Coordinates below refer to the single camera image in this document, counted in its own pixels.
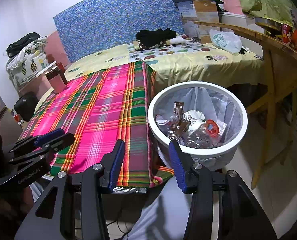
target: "plaid tablecloth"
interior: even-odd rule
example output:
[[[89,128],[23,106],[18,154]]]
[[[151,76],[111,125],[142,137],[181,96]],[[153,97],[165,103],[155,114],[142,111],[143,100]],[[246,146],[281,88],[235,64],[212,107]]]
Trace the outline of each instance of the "plaid tablecloth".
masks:
[[[154,187],[174,175],[157,166],[147,119],[154,72],[145,62],[100,70],[69,81],[60,94],[52,92],[36,111],[21,138],[62,128],[75,142],[58,152],[50,174],[78,173],[99,163],[125,141],[118,186]]]

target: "green cloth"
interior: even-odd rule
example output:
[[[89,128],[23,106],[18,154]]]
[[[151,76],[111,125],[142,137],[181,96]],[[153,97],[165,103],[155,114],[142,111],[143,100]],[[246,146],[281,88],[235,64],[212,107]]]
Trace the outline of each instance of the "green cloth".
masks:
[[[290,10],[295,6],[291,0],[240,0],[240,3],[245,13],[293,26]]]

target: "blue gripper pad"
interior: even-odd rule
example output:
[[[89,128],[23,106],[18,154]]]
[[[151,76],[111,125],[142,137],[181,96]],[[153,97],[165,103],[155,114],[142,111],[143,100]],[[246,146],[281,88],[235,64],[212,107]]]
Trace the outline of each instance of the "blue gripper pad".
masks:
[[[61,128],[58,128],[52,132],[39,136],[35,141],[34,146],[42,147],[44,144],[48,143],[49,141],[54,140],[55,138],[60,137],[64,134],[65,134],[64,130]]]
[[[112,154],[114,154],[115,152],[117,152],[117,153],[116,153],[114,163],[112,165],[112,169],[111,169],[111,172],[110,172],[110,178],[109,178],[109,185],[107,187],[110,191],[113,191],[113,189],[117,185],[117,180],[118,180],[118,177],[120,175],[120,171],[121,171],[121,167],[122,167],[122,163],[123,163],[124,155],[125,155],[125,143],[124,143],[124,141],[119,139],[117,142],[119,142],[119,145],[116,146],[117,145],[117,143],[116,143],[115,147],[114,147],[114,149],[112,151]]]
[[[182,190],[183,193],[186,193],[187,185],[185,182],[185,170],[184,170],[183,165],[178,157],[178,154],[181,154],[181,153],[182,153],[182,151],[181,151],[177,141],[171,140],[170,144],[169,144],[169,154],[170,154],[170,160],[172,163],[172,168],[175,173],[178,187]]]

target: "blue patterned headboard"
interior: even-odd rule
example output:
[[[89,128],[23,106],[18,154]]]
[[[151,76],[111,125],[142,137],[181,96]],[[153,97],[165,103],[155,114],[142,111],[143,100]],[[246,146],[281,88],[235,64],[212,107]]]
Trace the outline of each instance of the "blue patterned headboard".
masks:
[[[132,42],[141,29],[184,32],[172,0],[84,0],[53,19],[71,62]]]

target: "brown wrapper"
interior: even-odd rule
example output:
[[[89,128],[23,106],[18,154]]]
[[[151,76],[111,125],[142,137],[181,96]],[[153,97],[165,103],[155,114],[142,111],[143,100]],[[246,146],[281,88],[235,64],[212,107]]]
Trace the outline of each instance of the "brown wrapper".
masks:
[[[177,127],[183,117],[183,107],[184,102],[174,102],[174,114],[175,114],[175,122],[172,125],[171,129],[174,130]]]
[[[170,129],[168,131],[168,135],[167,137],[171,140],[179,140],[179,138],[181,137],[182,133],[185,131],[185,129],[187,129],[187,127],[190,125],[190,121],[188,120],[184,120],[182,119],[180,121],[180,123],[174,128],[174,129]]]

